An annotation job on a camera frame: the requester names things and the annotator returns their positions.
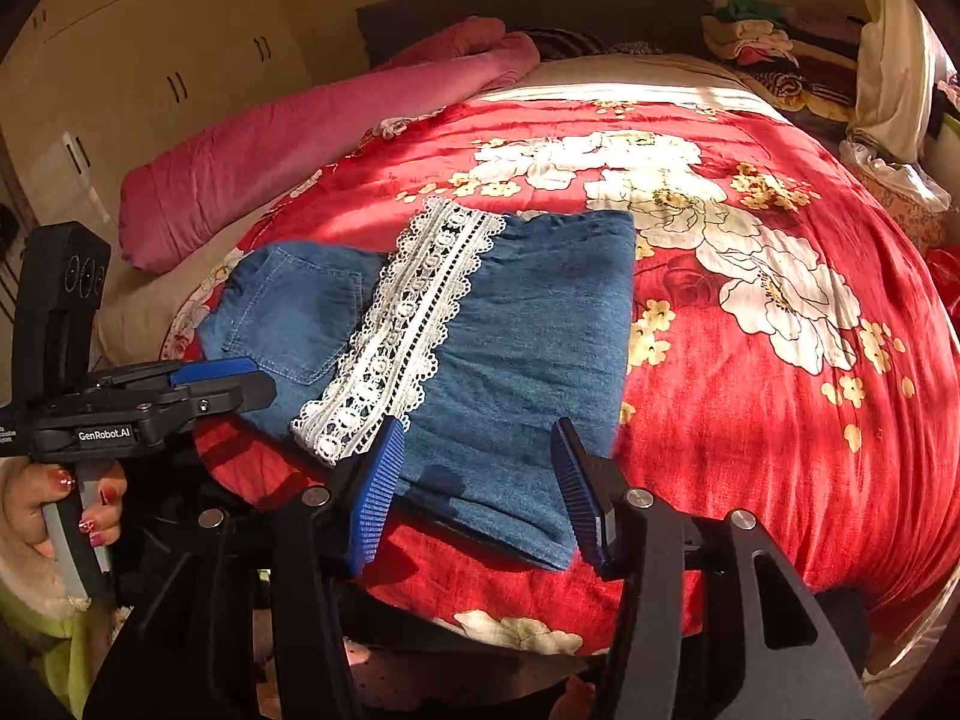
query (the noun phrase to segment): blue denim fabric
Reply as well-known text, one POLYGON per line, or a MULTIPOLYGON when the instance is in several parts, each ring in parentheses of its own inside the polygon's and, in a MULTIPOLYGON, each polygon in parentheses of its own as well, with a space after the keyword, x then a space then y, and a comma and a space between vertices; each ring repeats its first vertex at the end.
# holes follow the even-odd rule
MULTIPOLYGON (((435 349, 439 370, 409 415, 397 494, 534 562, 568 567, 575 541, 550 464, 550 426, 569 416, 587 451, 613 449, 634 257, 628 214, 507 217, 435 349)), ((208 359, 245 354, 277 380, 274 405, 245 418, 289 436, 301 405, 332 379, 382 262, 287 242, 237 266, 199 333, 208 359)))

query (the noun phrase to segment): silver bolt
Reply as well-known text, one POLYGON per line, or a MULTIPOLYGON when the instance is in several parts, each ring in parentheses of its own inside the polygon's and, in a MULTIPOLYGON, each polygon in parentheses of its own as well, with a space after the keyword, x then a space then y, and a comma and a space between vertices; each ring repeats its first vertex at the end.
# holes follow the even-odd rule
POLYGON ((730 522, 733 522, 741 531, 751 531, 757 526, 757 518, 748 512, 747 509, 737 509, 730 515, 730 522))
POLYGON ((225 518, 226 515, 219 509, 207 509, 197 517, 197 523, 200 525, 200 528, 207 528, 209 530, 210 528, 219 528, 225 518))
POLYGON ((654 493, 644 488, 631 488, 623 497, 634 509, 649 509, 654 505, 654 493))
POLYGON ((325 487, 306 488, 304 494, 301 495, 301 501, 304 501, 304 504, 311 508, 325 506, 329 503, 329 500, 330 490, 325 487))

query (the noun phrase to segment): denim pocket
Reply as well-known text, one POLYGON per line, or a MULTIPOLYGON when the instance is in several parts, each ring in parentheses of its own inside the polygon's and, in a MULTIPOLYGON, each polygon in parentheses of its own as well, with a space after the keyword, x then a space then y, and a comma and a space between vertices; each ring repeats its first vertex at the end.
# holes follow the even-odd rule
POLYGON ((277 248, 258 269, 256 289, 224 351, 263 370, 312 385, 347 347, 363 309, 363 278, 277 248))

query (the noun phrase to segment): headboard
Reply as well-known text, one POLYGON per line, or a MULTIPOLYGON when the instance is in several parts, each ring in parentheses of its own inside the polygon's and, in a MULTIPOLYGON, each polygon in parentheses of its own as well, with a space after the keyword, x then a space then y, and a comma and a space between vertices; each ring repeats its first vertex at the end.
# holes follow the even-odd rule
POLYGON ((643 40, 702 56, 700 17, 712 10, 713 0, 384 0, 357 9, 357 23, 371 67, 471 15, 501 19, 507 29, 571 29, 607 45, 643 40))

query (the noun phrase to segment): folded denim garment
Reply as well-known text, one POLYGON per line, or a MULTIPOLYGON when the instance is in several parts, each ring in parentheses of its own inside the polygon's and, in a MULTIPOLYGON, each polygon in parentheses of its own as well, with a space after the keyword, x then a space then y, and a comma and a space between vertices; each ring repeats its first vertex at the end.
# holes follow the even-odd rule
POLYGON ((205 356, 248 355, 270 372, 277 399, 244 417, 329 466, 363 451, 395 415, 407 427, 398 495, 565 569, 575 541, 550 427, 569 416, 587 451, 613 449, 632 218, 528 221, 439 199, 397 249, 386 266, 378 254, 313 242, 256 250, 200 326, 205 356))

